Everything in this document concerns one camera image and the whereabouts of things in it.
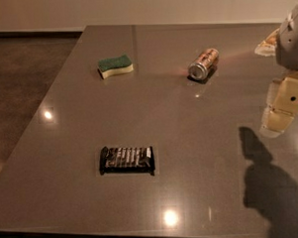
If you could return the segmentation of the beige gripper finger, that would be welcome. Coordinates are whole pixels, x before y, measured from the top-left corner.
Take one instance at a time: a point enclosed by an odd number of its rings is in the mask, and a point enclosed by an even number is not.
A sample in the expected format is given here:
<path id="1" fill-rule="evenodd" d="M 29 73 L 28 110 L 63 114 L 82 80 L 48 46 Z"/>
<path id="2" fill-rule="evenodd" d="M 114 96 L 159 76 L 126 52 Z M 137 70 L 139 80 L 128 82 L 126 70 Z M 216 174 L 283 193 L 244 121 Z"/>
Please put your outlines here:
<path id="1" fill-rule="evenodd" d="M 298 71 L 295 71 L 270 83 L 259 133 L 274 139 L 292 124 L 297 115 Z"/>
<path id="2" fill-rule="evenodd" d="M 276 55 L 276 41 L 279 30 L 270 33 L 254 50 L 254 53 L 263 57 L 273 57 Z"/>

